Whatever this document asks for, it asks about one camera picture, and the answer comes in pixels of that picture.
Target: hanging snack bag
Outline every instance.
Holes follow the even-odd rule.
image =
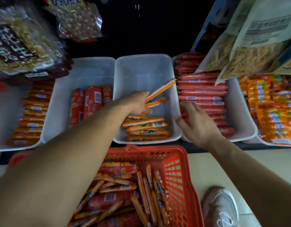
[[[266,73],[291,42],[291,0],[257,0],[216,84]]]
[[[256,0],[241,0],[227,29],[216,40],[195,73],[222,70],[230,60],[236,38]]]
[[[224,32],[240,0],[216,0],[198,34],[191,52],[207,53]]]
[[[31,2],[0,2],[0,80],[19,85],[60,78],[71,61]]]
[[[102,37],[102,18],[94,3],[85,0],[44,0],[49,12],[57,18],[61,38],[76,42],[92,42]]]

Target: beige floor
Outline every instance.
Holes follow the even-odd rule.
[[[291,149],[247,151],[254,159],[291,183]],[[256,217],[231,180],[209,153],[189,154],[193,184],[200,199],[212,186],[229,189],[236,200],[241,227],[260,227]]]

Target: gray shoe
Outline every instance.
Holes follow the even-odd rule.
[[[202,200],[205,227],[238,227],[239,213],[232,193],[223,187],[212,187]]]

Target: hand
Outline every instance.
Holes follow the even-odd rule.
[[[193,144],[203,149],[209,149],[212,141],[219,138],[224,139],[214,120],[196,103],[181,102],[180,105],[185,107],[188,112],[190,126],[180,116],[176,116],[174,119]]]
[[[119,102],[128,108],[128,114],[149,115],[152,113],[152,110],[146,107],[146,98],[149,94],[149,91],[134,91],[129,95],[121,97]]]

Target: red shopping basket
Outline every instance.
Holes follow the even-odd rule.
[[[105,161],[135,162],[143,175],[146,164],[158,169],[172,209],[173,226],[203,227],[200,201],[192,184],[188,155],[180,145],[136,146],[110,148]]]

